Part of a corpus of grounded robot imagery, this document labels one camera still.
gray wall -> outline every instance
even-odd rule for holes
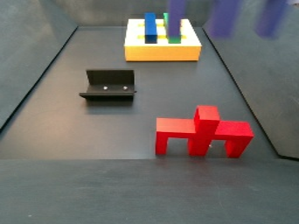
[[[299,158],[299,10],[289,6],[277,39],[261,39],[263,2],[245,0],[233,38],[210,41],[277,153]]]
[[[76,29],[48,0],[0,1],[0,128]]]
[[[78,25],[124,26],[129,18],[141,18],[146,11],[157,16],[166,10],[166,0],[52,0]],[[210,0],[188,0],[185,16],[201,26],[210,10]]]

blurry object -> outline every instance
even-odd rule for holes
[[[242,0],[214,0],[208,21],[208,33],[213,38],[232,35]]]
[[[285,0],[265,0],[259,20],[256,21],[256,34],[264,38],[273,38],[285,15]]]

blue block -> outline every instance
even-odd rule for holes
[[[157,42],[154,14],[152,12],[144,14],[144,42],[146,44],[156,44]]]
[[[208,34],[213,38],[229,38],[234,28],[242,0],[214,0],[208,21]]]
[[[277,28],[287,13],[285,0],[265,0],[264,9],[256,21],[256,34],[264,38],[275,38]]]

gray surface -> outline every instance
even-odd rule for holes
[[[210,41],[277,153],[299,158],[299,10],[289,10],[279,38],[261,39],[252,30],[261,3],[246,0],[233,38]]]
[[[52,0],[78,25],[125,26],[129,18],[141,18],[150,11],[162,18],[168,0]],[[201,26],[210,10],[210,0],[188,0],[185,16],[190,23]]]
[[[275,158],[256,120],[201,28],[198,62],[125,62],[125,28],[78,28],[0,136],[0,158],[154,158],[154,118],[192,118],[216,105],[224,120],[249,121],[256,134],[242,158]],[[134,69],[133,104],[86,103],[85,69]],[[224,158],[213,142],[208,158]],[[188,157],[170,139],[166,157]]]
[[[295,224],[297,173],[280,159],[1,160],[1,224]]]
[[[48,0],[0,2],[0,129],[76,29]]]

black bracket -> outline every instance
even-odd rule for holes
[[[100,69],[86,70],[88,91],[78,93],[90,101],[133,100],[134,97],[134,70]]]

